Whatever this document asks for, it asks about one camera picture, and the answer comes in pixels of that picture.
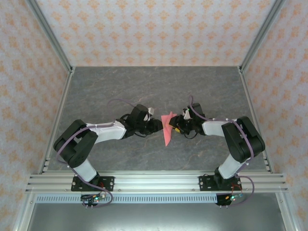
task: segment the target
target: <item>gray floor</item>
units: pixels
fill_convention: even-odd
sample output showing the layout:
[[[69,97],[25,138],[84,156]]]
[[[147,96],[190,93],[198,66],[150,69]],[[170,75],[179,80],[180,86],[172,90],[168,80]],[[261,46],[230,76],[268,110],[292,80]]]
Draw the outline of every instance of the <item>gray floor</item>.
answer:
[[[207,117],[251,118],[236,67],[77,67],[65,101],[57,137],[76,119],[107,123],[131,112],[110,99],[122,98],[155,109],[154,117],[181,113],[192,94]],[[67,170],[51,154],[49,170]],[[97,170],[214,170],[228,156],[224,138],[188,140],[173,131],[165,147],[163,132],[96,144],[89,156]],[[265,169],[262,155],[248,169]]]
[[[246,204],[37,204],[28,231],[285,231],[275,194]]]

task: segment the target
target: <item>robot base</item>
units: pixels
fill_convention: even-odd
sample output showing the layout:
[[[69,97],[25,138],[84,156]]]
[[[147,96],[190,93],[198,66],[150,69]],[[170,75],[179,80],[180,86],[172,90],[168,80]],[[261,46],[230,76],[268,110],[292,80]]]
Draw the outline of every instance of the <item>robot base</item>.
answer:
[[[238,187],[232,188],[232,185],[239,185],[241,181],[239,178],[231,177],[230,179],[222,179],[218,186],[214,180],[214,175],[199,176],[200,191],[240,191]]]
[[[99,177],[97,186],[102,187],[110,192],[113,191],[115,184],[114,177]],[[84,182],[82,182],[79,177],[73,177],[72,182],[72,192],[97,192],[99,189],[93,188]]]

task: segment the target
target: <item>black base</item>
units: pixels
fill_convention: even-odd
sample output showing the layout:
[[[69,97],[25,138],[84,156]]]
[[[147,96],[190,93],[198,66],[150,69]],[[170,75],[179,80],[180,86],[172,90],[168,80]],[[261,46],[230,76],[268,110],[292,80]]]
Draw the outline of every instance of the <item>black base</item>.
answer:
[[[72,184],[72,192],[90,192],[90,191],[99,191],[97,188],[93,188],[84,182],[82,182],[79,177],[73,177],[74,185]],[[103,189],[108,191],[114,190],[115,178],[114,177],[100,177],[97,186],[101,187],[103,184]]]
[[[218,186],[214,180],[214,175],[211,176],[199,176],[200,191],[232,191],[232,183],[238,184],[239,178],[232,177],[227,180],[223,180],[223,183]],[[233,191],[240,191],[238,187],[235,187]]]
[[[226,206],[231,205],[232,200],[230,200],[230,197],[232,194],[224,194],[224,195],[217,195],[217,205]]]

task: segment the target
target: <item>patterned wallpaper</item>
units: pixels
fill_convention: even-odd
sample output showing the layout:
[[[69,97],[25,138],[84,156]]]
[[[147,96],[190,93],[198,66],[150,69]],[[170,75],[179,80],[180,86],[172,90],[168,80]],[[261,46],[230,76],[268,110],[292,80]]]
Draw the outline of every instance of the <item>patterned wallpaper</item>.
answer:
[[[240,65],[274,0],[38,0],[71,65]]]
[[[66,79],[25,0],[0,1],[0,230],[37,172]]]
[[[308,2],[287,0],[245,73],[275,171],[308,229]]]

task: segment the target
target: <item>purple cable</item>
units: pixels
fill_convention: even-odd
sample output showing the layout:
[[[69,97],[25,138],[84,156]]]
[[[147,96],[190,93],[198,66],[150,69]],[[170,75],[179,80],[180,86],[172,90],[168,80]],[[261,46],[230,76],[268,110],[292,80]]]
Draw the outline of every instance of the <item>purple cable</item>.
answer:
[[[200,118],[202,118],[202,119],[204,119],[204,120],[207,120],[207,121],[223,121],[223,122],[228,121],[228,122],[234,123],[234,124],[236,125],[237,129],[238,129],[238,130],[240,131],[240,133],[242,134],[242,136],[243,136],[243,138],[244,138],[244,140],[245,140],[245,142],[247,143],[247,146],[248,146],[248,148],[249,148],[249,151],[250,151],[250,154],[251,154],[251,158],[250,158],[250,160],[248,160],[247,162],[251,161],[251,160],[254,158],[254,151],[252,150],[251,144],[249,143],[249,141],[248,141],[248,139],[247,139],[247,137],[246,137],[244,131],[242,130],[242,128],[241,128],[235,121],[233,121],[233,120],[231,120],[231,119],[223,120],[223,119],[209,119],[209,118],[205,118],[205,117],[203,117],[202,115],[200,115],[199,113],[197,113],[197,112],[194,110],[194,108],[193,108],[193,96],[190,95],[189,98],[190,98],[190,107],[191,107],[191,110],[192,110],[198,117],[200,117]],[[241,204],[243,204],[243,203],[246,203],[246,202],[253,196],[253,194],[254,194],[254,192],[255,192],[255,184],[254,184],[254,182],[252,181],[252,179],[251,179],[250,177],[248,177],[248,176],[239,176],[239,175],[238,175],[238,173],[239,173],[244,167],[246,167],[245,164],[242,165],[242,166],[237,170],[237,172],[234,174],[234,176],[235,176],[235,178],[243,177],[243,178],[249,179],[250,182],[251,182],[251,184],[252,184],[252,192],[251,192],[251,194],[249,195],[249,197],[248,197],[246,200],[244,200],[244,201],[242,201],[242,202],[240,202],[240,203],[237,203],[237,204],[235,204],[235,205],[230,205],[229,207],[231,207],[231,206],[234,207],[234,206],[238,206],[238,205],[241,205]]]
[[[97,125],[97,126],[93,125],[93,126],[88,126],[88,127],[82,128],[82,129],[80,129],[79,131],[75,132],[75,133],[74,133],[74,134],[62,145],[62,147],[59,149],[59,151],[57,152],[57,155],[56,155],[56,160],[59,161],[60,163],[63,163],[63,164],[66,164],[66,165],[67,165],[67,162],[59,160],[60,153],[61,153],[61,152],[63,151],[63,149],[68,145],[68,143],[69,143],[70,141],[72,141],[72,140],[73,140],[77,135],[79,135],[80,133],[82,133],[82,132],[84,132],[84,131],[86,131],[86,130],[88,130],[88,129],[91,129],[91,128],[108,128],[108,127],[112,127],[112,126],[113,126],[113,123],[110,124],[110,125]],[[110,204],[110,203],[113,201],[114,196],[112,195],[112,193],[111,193],[110,191],[108,191],[107,189],[103,189],[102,187],[96,186],[96,185],[94,185],[94,184],[91,184],[91,183],[85,181],[80,175],[78,175],[78,173],[77,173],[73,168],[72,168],[72,171],[78,176],[78,178],[79,178],[83,183],[85,183],[85,184],[87,184],[87,185],[89,185],[89,186],[91,186],[91,187],[93,187],[93,188],[99,189],[100,191],[106,192],[106,193],[108,193],[108,194],[110,195],[111,198],[110,198],[110,201],[109,201],[109,202],[107,202],[107,203],[105,203],[105,204],[102,204],[102,205],[97,205],[97,206],[95,206],[94,208],[99,208],[99,207],[106,206],[106,205]]]
[[[132,107],[135,107],[131,102],[129,102],[128,100],[124,100],[124,99],[112,99],[112,100],[109,100],[108,103],[107,103],[107,107],[109,106],[109,104],[113,101],[122,101],[122,102],[125,102],[127,103],[128,105],[132,106]]]

